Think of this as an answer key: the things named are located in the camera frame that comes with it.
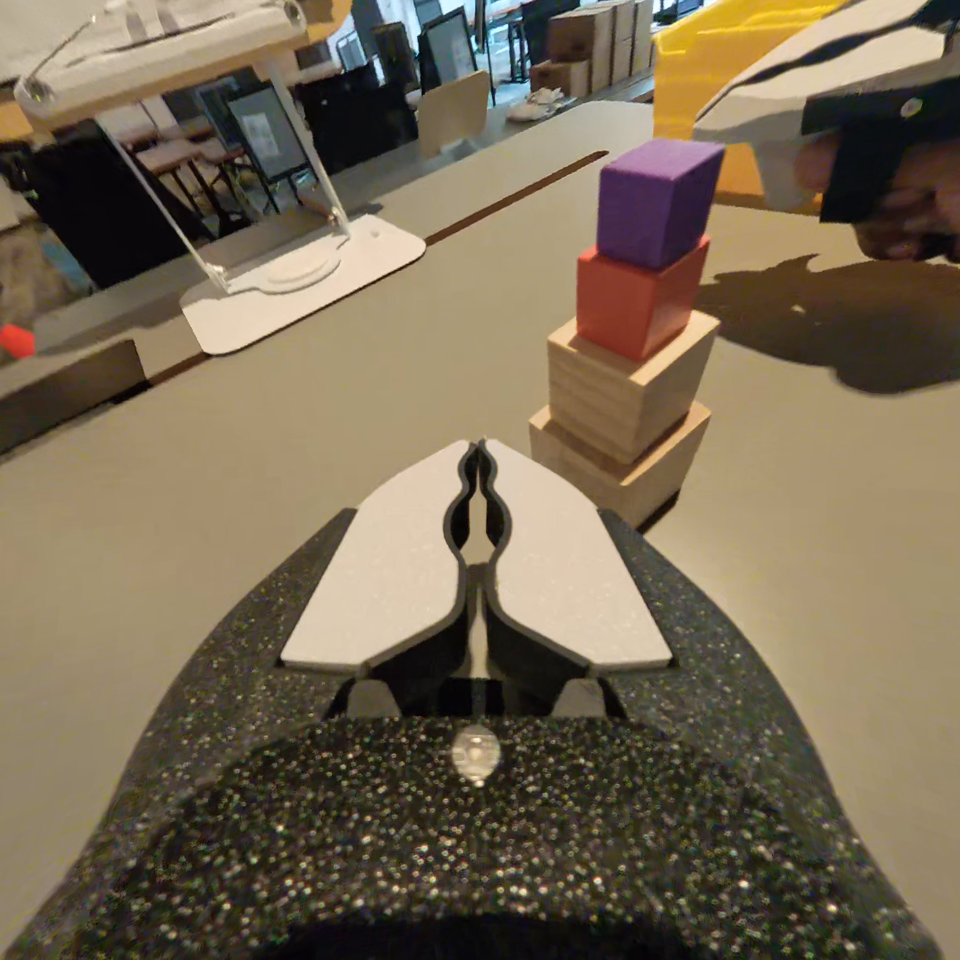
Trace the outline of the red wooden cube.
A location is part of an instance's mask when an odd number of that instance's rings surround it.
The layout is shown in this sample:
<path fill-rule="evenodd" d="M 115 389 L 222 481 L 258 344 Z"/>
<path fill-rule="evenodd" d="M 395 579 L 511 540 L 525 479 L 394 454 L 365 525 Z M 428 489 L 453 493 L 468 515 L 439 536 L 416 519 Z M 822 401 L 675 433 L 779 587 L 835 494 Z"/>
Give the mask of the red wooden cube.
<path fill-rule="evenodd" d="M 711 246 L 702 235 L 675 262 L 647 269 L 601 254 L 577 260 L 575 326 L 582 339 L 642 362 L 687 325 Z"/>

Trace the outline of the large yellow plastic bin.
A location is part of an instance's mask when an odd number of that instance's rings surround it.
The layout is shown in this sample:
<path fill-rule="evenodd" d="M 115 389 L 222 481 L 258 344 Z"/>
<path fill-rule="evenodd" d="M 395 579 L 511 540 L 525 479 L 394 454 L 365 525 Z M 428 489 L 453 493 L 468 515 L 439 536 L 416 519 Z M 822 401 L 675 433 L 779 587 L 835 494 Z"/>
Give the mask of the large yellow plastic bin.
<path fill-rule="evenodd" d="M 696 115 L 733 78 L 842 1 L 719 1 L 654 38 L 654 137 L 690 140 Z"/>

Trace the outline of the small wooden board stand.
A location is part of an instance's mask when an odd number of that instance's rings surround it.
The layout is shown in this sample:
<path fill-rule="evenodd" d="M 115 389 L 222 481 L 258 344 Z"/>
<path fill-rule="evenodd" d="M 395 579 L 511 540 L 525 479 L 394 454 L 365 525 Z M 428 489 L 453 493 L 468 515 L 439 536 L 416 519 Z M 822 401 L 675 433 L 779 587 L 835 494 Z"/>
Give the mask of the small wooden board stand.
<path fill-rule="evenodd" d="M 416 111 L 421 158 L 432 161 L 459 143 L 484 134 L 490 100 L 490 75 L 474 71 L 424 93 Z"/>

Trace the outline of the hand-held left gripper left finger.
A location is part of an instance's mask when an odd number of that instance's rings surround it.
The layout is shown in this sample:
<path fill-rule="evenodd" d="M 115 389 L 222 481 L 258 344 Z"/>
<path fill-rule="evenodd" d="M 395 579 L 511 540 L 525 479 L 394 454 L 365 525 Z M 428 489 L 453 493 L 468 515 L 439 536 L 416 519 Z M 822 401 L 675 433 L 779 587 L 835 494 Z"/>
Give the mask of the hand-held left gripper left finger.
<path fill-rule="evenodd" d="M 476 443 L 457 440 L 359 505 L 280 653 L 283 666 L 358 673 L 453 625 L 466 599 Z"/>

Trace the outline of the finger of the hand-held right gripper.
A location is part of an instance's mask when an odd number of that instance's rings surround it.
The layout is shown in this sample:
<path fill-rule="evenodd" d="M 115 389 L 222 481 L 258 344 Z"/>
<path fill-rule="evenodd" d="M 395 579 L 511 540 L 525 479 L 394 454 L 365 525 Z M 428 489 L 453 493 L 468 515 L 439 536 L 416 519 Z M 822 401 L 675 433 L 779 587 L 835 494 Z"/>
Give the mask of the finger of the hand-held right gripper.
<path fill-rule="evenodd" d="M 880 152 L 950 115 L 947 33 L 800 33 L 731 80 L 699 112 L 693 138 L 748 145 L 767 206 L 796 210 L 801 149 L 829 134 Z"/>
<path fill-rule="evenodd" d="M 753 72 L 813 66 L 910 25 L 935 28 L 946 21 L 942 1 L 850 2 L 790 37 L 752 67 Z"/>

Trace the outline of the document stand with white base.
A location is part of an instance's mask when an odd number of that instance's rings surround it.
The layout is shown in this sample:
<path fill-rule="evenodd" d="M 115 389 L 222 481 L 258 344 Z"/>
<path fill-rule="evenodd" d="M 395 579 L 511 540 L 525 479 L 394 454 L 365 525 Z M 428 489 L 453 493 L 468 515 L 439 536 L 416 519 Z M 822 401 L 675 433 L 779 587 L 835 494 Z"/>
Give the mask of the document stand with white base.
<path fill-rule="evenodd" d="M 234 266 L 206 259 L 137 162 L 126 169 L 203 274 L 179 305 L 208 355 L 233 354 L 419 260 L 426 242 L 366 214 L 351 219 L 282 80 L 280 54 L 310 41 L 298 2 L 106 2 L 22 62 L 13 89 L 30 125 L 52 134 L 155 95 L 264 64 L 313 167 L 323 225 Z"/>

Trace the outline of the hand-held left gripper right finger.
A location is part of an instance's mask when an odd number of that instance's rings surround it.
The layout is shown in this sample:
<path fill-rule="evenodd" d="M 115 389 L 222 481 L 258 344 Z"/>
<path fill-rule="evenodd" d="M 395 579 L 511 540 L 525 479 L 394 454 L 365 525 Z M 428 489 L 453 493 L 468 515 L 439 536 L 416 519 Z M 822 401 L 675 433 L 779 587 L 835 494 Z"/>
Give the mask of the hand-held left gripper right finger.
<path fill-rule="evenodd" d="M 502 622 L 579 667 L 668 666 L 665 637 L 594 503 L 500 440 L 484 439 L 480 453 Z"/>

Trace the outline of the black framed floor sign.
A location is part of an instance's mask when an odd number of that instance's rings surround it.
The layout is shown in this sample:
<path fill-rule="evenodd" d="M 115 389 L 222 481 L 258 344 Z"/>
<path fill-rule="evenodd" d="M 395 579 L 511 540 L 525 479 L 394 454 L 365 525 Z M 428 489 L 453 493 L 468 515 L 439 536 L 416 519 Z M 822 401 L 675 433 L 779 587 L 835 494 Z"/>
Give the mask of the black framed floor sign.
<path fill-rule="evenodd" d="M 262 82 L 225 101 L 254 168 L 268 185 L 313 167 L 276 87 Z"/>
<path fill-rule="evenodd" d="M 421 27 L 418 68 L 422 94 L 478 71 L 470 26 L 462 6 L 427 21 Z"/>

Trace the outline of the medium plain wooden cube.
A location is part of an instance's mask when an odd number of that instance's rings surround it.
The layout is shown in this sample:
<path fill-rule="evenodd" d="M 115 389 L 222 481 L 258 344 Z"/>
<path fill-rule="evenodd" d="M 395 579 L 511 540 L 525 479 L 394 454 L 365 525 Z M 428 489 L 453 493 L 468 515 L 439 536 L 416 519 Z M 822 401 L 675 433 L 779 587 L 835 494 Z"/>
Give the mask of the medium plain wooden cube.
<path fill-rule="evenodd" d="M 581 337 L 571 318 L 547 339 L 552 420 L 619 464 L 637 461 L 689 414 L 719 328 L 717 318 L 694 311 L 638 362 Z"/>

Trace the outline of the stack of cardboard boxes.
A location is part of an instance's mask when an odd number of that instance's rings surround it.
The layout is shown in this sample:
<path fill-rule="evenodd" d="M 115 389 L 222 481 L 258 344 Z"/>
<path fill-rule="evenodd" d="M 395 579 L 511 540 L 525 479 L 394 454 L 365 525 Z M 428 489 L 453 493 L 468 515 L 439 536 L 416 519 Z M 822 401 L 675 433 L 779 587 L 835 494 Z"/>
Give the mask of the stack of cardboard boxes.
<path fill-rule="evenodd" d="M 530 68 L 531 91 L 582 100 L 649 76 L 654 8 L 651 1 L 593 2 L 549 16 L 541 59 Z"/>

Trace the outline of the large plain wooden cube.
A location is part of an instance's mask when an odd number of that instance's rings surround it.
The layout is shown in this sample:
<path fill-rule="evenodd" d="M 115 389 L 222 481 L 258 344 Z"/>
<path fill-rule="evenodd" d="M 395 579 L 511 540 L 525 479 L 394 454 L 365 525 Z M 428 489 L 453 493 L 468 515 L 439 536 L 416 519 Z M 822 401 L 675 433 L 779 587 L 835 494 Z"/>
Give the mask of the large plain wooden cube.
<path fill-rule="evenodd" d="M 694 401 L 676 426 L 625 464 L 559 426 L 545 406 L 528 422 L 531 456 L 596 507 L 638 529 L 680 492 L 711 417 L 705 405 Z"/>

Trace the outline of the person's right hand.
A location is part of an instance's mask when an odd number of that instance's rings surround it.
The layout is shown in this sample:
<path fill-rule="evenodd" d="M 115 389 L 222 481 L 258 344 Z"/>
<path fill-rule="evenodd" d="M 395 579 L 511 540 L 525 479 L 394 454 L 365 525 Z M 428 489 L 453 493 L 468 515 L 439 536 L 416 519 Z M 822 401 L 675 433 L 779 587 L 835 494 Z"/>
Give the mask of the person's right hand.
<path fill-rule="evenodd" d="M 871 217 L 853 226 L 862 254 L 879 261 L 932 258 L 933 238 L 948 244 L 942 257 L 959 263 L 959 140 L 918 144 L 904 154 Z"/>

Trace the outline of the purple wooden cube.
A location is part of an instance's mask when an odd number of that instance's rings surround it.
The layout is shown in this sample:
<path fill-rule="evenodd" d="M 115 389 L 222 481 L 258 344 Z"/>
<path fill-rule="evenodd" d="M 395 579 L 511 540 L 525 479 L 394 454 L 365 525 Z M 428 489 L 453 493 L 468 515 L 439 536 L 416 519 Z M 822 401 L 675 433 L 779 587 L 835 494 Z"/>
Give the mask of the purple wooden cube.
<path fill-rule="evenodd" d="M 654 138 L 607 163 L 597 251 L 653 271 L 690 253 L 704 234 L 725 154 L 714 142 Z"/>

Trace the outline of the crumpled white tissue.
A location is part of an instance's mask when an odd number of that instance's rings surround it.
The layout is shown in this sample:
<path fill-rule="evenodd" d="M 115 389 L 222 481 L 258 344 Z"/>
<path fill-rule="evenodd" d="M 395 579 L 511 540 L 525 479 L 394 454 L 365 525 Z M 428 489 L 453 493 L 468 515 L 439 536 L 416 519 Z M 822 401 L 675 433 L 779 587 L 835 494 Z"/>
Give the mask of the crumpled white tissue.
<path fill-rule="evenodd" d="M 562 89 L 541 87 L 528 93 L 523 101 L 511 105 L 507 119 L 515 124 L 540 122 L 558 113 L 567 101 Z"/>

